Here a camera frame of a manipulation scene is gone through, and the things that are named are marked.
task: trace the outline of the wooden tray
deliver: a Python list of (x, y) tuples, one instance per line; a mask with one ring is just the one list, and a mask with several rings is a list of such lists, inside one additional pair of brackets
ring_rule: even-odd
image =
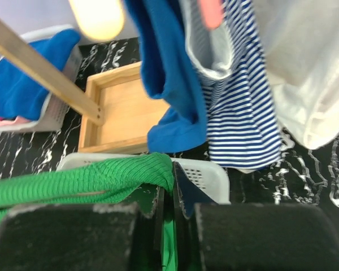
[(88, 77), (85, 94), (104, 110), (105, 123), (97, 126), (82, 117), (78, 152), (135, 154), (147, 150), (147, 133), (169, 105), (147, 96), (140, 65)]

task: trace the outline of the orange object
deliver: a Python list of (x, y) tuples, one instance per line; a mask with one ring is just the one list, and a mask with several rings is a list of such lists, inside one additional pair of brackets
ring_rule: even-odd
[(221, 0), (198, 0), (202, 19), (208, 29), (220, 26), (223, 18)]

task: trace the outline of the plastic basket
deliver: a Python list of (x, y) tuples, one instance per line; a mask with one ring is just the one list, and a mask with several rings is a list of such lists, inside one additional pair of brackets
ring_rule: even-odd
[[(56, 25), (54, 27), (44, 28), (23, 34), (21, 35), (21, 37), (26, 42), (33, 42), (45, 38), (50, 38), (56, 33), (68, 28), (73, 27), (71, 25)], [(67, 64), (63, 70), (63, 74), (73, 82), (77, 77), (81, 61), (82, 56), (78, 46), (76, 45), (73, 48)], [(0, 132), (27, 133), (57, 131), (61, 129), (67, 111), (67, 104), (65, 104), (56, 96), (49, 93), (41, 108), (39, 120), (31, 121), (25, 124), (2, 126), (0, 127)]]
[[(58, 165), (58, 171), (83, 167), (92, 162), (113, 158), (125, 158), (127, 154), (81, 154), (67, 155)], [(181, 164), (188, 179), (205, 192), (211, 199), (221, 204), (229, 204), (230, 182), (224, 169), (219, 165), (200, 160), (172, 158)]]

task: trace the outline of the blue cloth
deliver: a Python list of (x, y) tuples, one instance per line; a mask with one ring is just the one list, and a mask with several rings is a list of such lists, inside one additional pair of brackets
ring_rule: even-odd
[[(47, 40), (30, 45), (58, 70), (62, 71), (80, 35), (67, 29)], [(17, 116), (38, 120), (48, 91), (12, 65), (7, 59), (0, 61), (0, 117)]]
[(148, 95), (171, 105), (148, 133), (150, 152), (178, 152), (206, 141), (206, 106), (185, 52), (178, 0), (125, 0), (140, 32), (141, 76)]

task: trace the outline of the tray rim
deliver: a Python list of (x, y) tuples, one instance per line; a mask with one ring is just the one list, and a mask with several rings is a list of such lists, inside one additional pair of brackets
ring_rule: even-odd
[[(99, 104), (99, 97), (103, 88), (140, 79), (141, 63), (136, 62), (89, 76), (86, 82), (85, 95)], [(91, 122), (86, 116), (82, 116), (78, 152), (135, 154), (148, 150), (147, 136), (91, 145), (91, 142), (88, 141), (93, 141), (93, 133), (96, 127), (98, 126), (95, 123)]]

